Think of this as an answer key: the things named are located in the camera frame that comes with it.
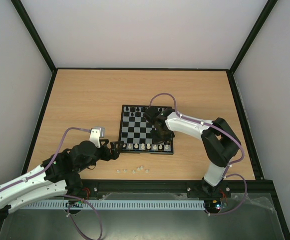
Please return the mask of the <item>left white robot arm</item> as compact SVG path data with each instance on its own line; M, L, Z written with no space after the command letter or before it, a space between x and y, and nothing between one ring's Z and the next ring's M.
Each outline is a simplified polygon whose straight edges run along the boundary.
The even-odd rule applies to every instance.
M97 147L91 141L82 141L52 155L26 174L0 185L0 221L10 213L40 200L78 195L82 188L79 173L98 160L109 161L119 157L124 142L103 139Z

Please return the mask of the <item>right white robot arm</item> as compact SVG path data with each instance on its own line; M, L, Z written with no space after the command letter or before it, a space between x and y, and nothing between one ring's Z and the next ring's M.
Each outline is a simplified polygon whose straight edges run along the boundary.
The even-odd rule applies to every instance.
M242 146L228 123L220 117L214 121L189 117L170 107L158 111L156 107L151 106L145 110L144 118L154 126L151 130L154 144L171 142L175 136L174 132L202 141L211 162L203 178L203 191L209 196L215 195L220 190L220 182L230 160Z

